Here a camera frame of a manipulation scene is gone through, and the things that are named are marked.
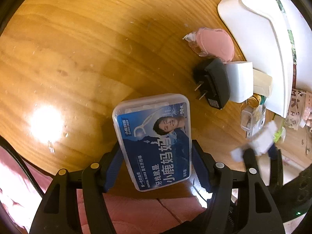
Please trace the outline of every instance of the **clear plastic case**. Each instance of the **clear plastic case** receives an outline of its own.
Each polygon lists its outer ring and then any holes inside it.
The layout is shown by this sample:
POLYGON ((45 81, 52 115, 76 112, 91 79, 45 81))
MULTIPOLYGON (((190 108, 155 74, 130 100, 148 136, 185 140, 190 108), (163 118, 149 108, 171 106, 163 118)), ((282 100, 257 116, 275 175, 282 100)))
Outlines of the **clear plastic case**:
POLYGON ((185 96, 163 94, 121 102, 113 111, 113 122, 137 190, 189 178, 191 119, 185 96))

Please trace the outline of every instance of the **black cable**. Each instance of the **black cable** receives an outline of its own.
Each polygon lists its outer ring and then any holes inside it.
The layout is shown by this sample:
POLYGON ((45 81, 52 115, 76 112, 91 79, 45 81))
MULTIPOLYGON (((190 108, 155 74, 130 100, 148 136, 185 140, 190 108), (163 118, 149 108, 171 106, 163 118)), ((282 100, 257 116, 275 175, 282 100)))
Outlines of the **black cable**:
POLYGON ((11 144, 9 144, 8 141, 6 139, 4 139, 1 135, 0 135, 0 146, 2 148, 4 148, 14 158, 14 160, 18 163, 18 165, 21 167, 23 172, 26 174, 30 183, 36 189, 36 191, 41 196, 41 198, 43 198, 44 192, 42 191, 41 187, 39 186, 39 184, 35 180, 34 176, 30 172, 30 170, 28 169, 27 165, 22 160, 21 156, 16 152, 16 150, 11 146, 11 144))

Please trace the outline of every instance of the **wood grain surface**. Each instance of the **wood grain surface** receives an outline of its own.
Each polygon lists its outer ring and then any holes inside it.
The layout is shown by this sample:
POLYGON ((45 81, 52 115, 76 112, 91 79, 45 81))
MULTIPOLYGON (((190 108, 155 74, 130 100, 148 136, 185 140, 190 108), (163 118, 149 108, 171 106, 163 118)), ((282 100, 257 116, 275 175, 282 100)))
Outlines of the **wood grain surface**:
MULTIPOLYGON (((190 101, 192 138, 216 161, 243 170, 229 154, 246 141, 241 105, 217 110, 196 100, 192 69, 203 58, 182 40, 203 26, 227 30, 219 2, 26 0, 0 37, 0 134, 49 173, 80 170, 115 144, 112 111, 119 102, 180 93, 190 101), (51 143, 52 135, 39 140, 32 133, 35 113, 47 107, 62 121, 51 143)), ((244 60, 236 43, 233 60, 244 60)), ((140 193, 123 165, 112 192, 125 195, 126 185, 133 197, 182 197, 192 194, 191 182, 140 193)))

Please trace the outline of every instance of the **blue label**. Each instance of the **blue label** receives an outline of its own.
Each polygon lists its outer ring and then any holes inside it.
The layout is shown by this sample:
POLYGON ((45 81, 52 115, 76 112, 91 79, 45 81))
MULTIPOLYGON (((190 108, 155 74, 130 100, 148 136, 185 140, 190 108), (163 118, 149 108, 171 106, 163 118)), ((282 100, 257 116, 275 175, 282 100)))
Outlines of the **blue label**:
POLYGON ((186 103, 117 117, 126 153, 140 190, 189 177, 190 148, 186 103))

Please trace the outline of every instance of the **metal prong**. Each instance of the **metal prong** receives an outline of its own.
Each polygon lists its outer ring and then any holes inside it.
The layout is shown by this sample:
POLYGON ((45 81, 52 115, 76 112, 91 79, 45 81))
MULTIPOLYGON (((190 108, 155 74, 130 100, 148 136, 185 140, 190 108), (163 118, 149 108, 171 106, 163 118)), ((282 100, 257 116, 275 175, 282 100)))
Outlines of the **metal prong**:
POLYGON ((202 96, 200 96, 200 98, 198 100, 201 100, 206 94, 207 94, 208 91, 204 90, 204 94, 202 96))
POLYGON ((198 85, 197 85, 197 87, 196 87, 196 89, 194 91, 197 91, 198 88, 201 87, 203 83, 204 83, 204 81, 199 81, 199 83, 198 83, 198 85))

